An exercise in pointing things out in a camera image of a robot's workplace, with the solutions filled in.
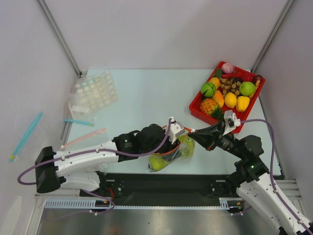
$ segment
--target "plastic fruit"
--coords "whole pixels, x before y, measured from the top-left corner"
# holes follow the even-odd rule
[[[149,157],[149,168],[152,171],[159,171],[165,168],[170,162],[165,161],[161,156],[151,155]]]
[[[241,80],[244,82],[253,82],[253,75],[249,72],[246,72],[241,77]]]
[[[212,97],[216,91],[216,86],[212,82],[206,82],[201,87],[201,94],[205,97]]]
[[[220,86],[220,80],[217,77],[212,77],[209,82],[212,82],[216,89]]]
[[[224,106],[224,97],[220,91],[216,91],[214,95],[212,96],[212,99],[218,102],[220,107]]]
[[[231,63],[225,63],[222,65],[221,69],[224,73],[232,73],[235,71],[235,66],[233,66]]]
[[[237,99],[236,110],[238,112],[244,112],[248,108],[250,103],[250,98],[247,96],[240,96]]]
[[[263,77],[262,77],[261,75],[255,75],[255,76],[253,77],[253,83],[254,83],[254,84],[256,84],[256,81],[262,82],[262,80],[263,80]]]
[[[200,111],[217,120],[224,119],[220,105],[213,99],[207,98],[204,101],[202,101],[200,105]]]
[[[250,96],[255,91],[254,84],[252,82],[243,82],[239,87],[239,91],[244,96]]]
[[[237,104],[237,98],[232,92],[228,93],[225,96],[224,101],[225,101],[225,105],[231,109],[234,108]]]

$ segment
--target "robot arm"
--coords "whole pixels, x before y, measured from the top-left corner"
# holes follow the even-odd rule
[[[279,230],[280,235],[310,234],[305,227],[313,231],[313,223],[281,191],[260,159],[259,156],[264,153],[261,139],[253,135],[236,139],[230,132],[240,121],[232,111],[225,112],[224,119],[225,122],[197,130],[189,137],[208,151],[219,147],[240,158],[235,163],[236,171],[227,177],[226,182],[234,186],[240,197]]]
[[[141,131],[121,134],[112,141],[75,151],[54,152],[52,147],[44,148],[35,161],[37,192],[48,193],[59,188],[95,191],[102,179],[99,165],[133,160],[154,152],[166,153],[177,147],[177,137],[184,127],[173,117],[168,126],[166,134],[162,127],[151,124]]]

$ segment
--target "yellow fruit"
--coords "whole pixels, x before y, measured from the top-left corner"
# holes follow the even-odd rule
[[[237,98],[236,96],[234,95],[234,93],[230,92],[228,93],[226,96],[225,96],[225,105],[228,107],[228,108],[234,108],[237,104]]]
[[[250,98],[247,96],[240,96],[237,99],[236,110],[238,112],[244,112],[248,108],[250,103]]]
[[[211,98],[202,101],[200,111],[217,120],[223,120],[224,116],[218,102]]]
[[[220,107],[223,107],[224,105],[224,97],[220,91],[216,91],[214,95],[212,96],[212,99],[214,99],[216,102],[218,102]]]
[[[220,86],[220,80],[217,77],[212,77],[210,82],[215,85],[216,89]]]

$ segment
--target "transparent plastic container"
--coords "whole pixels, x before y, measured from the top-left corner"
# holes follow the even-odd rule
[[[195,141],[187,134],[178,137],[181,142],[179,148],[168,154],[152,154],[149,156],[148,170],[155,172],[164,169],[169,164],[175,162],[187,164],[194,154]]]
[[[94,121],[96,114],[117,101],[110,71],[78,79],[69,95],[68,108],[75,120]]]

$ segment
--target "red apple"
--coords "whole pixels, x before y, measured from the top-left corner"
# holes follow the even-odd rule
[[[241,79],[244,81],[244,82],[253,82],[253,75],[249,72],[246,72],[243,74],[243,76],[241,77]]]

